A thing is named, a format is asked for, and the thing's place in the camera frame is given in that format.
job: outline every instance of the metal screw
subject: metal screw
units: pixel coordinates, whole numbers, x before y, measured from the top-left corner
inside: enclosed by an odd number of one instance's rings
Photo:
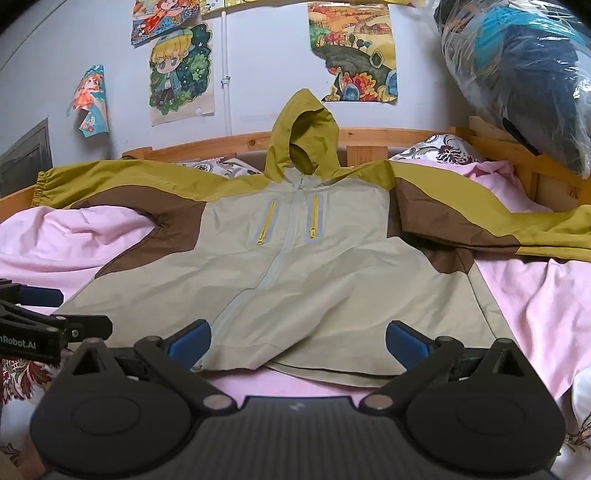
[[[364,399],[365,405],[374,410],[385,410],[390,408],[394,401],[387,395],[375,393]]]
[[[203,400],[203,405],[211,410],[225,410],[232,406],[232,399],[227,395],[209,395]]]

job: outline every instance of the poster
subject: poster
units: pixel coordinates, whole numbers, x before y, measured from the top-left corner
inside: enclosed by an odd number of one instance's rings
[[[384,0],[386,3],[389,4],[399,4],[399,5],[408,5],[409,7],[413,7],[413,4],[410,0]],[[250,4],[253,7],[257,6],[257,0],[200,0],[199,6],[201,8],[201,12],[206,14],[209,12],[214,12],[216,10],[220,10],[221,8],[229,8],[235,7],[236,5],[242,4]]]
[[[152,125],[214,112],[212,32],[206,23],[160,37],[150,69]]]
[[[310,44],[335,76],[324,102],[393,102],[396,53],[387,5],[308,4]]]
[[[76,88],[74,100],[70,104],[67,115],[70,116],[72,110],[78,109],[88,112],[80,126],[85,137],[109,132],[105,69],[102,65],[95,65],[86,70]]]
[[[135,0],[133,45],[179,27],[199,12],[199,0]]]

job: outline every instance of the hooded jacket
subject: hooded jacket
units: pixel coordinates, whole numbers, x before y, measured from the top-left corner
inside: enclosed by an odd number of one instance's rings
[[[514,338],[475,251],[591,259],[588,206],[510,213],[451,171],[343,168],[338,136],[301,90],[274,126],[264,174],[145,160],[41,173],[34,206],[123,206],[157,224],[57,312],[108,315],[116,347],[204,318],[212,344],[195,369],[267,365],[372,387],[404,371],[385,346],[392,320],[472,347]]]

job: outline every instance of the floral pillowcase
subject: floral pillowcase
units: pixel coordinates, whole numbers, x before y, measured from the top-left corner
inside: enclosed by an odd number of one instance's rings
[[[468,142],[455,135],[433,135],[408,150],[394,155],[390,160],[419,158],[437,163],[468,165],[486,161]]]
[[[215,173],[227,179],[234,179],[242,175],[256,175],[262,173],[255,167],[239,160],[238,158],[210,158],[209,160],[182,161],[178,165],[189,168],[198,168],[209,173]]]

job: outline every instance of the jacket sleeve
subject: jacket sleeve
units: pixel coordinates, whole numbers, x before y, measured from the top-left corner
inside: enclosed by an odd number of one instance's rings
[[[487,188],[455,172],[392,163],[400,228],[442,245],[591,261],[591,206],[511,213]]]

